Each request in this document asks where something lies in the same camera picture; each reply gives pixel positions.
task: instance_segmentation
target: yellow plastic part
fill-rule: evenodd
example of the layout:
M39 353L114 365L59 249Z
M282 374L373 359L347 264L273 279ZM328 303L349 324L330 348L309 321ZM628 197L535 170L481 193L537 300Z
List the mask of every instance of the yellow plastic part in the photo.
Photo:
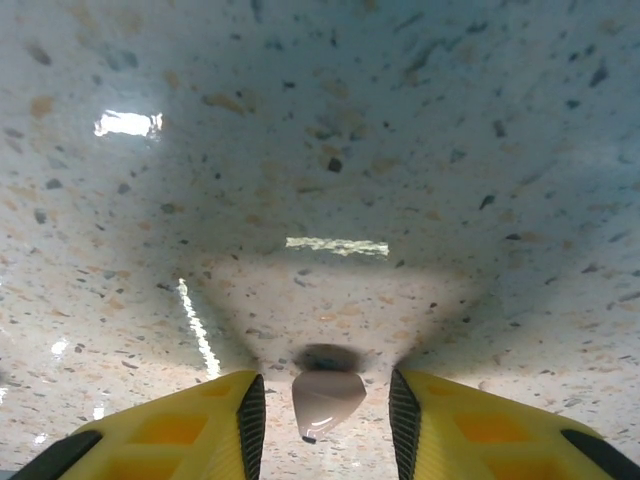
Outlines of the yellow plastic part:
M407 478L611 480L560 434L601 438L581 423L426 373L401 374L420 405L415 469ZM396 445L399 464L410 455L410 448L400 450Z
M103 438L61 480L245 480L236 414L257 378L233 373L84 425L75 433Z

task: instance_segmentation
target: black rubber edge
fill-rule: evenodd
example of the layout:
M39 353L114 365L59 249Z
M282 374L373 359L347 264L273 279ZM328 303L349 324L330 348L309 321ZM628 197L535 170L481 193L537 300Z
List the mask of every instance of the black rubber edge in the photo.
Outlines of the black rubber edge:
M389 421L399 480L412 480L420 441L420 403L399 370L391 374Z
M604 440L572 429L562 430L561 433L614 480L640 480L640 466Z
M260 477L262 445L264 444L267 417L264 398L264 379L262 375L256 375L237 412L246 480L258 480Z
M16 472L11 480L58 480L101 438L100 432L87 430L58 440Z

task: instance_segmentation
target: terrazzo floor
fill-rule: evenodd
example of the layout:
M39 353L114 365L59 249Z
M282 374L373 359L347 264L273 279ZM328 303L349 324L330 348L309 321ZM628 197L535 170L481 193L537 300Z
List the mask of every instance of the terrazzo floor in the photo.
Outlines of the terrazzo floor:
M1 469L253 366L263 478L397 478L398 361L640 462L637 1L8 0L0 58Z

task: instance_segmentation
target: speckled floor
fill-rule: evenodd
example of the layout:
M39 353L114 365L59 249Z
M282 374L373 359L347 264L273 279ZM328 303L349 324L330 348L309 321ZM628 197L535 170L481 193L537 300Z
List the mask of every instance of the speckled floor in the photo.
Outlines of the speckled floor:
M636 0L11 0L0 58L0 468L257 365L263 478L397 478L400 359L640 461Z

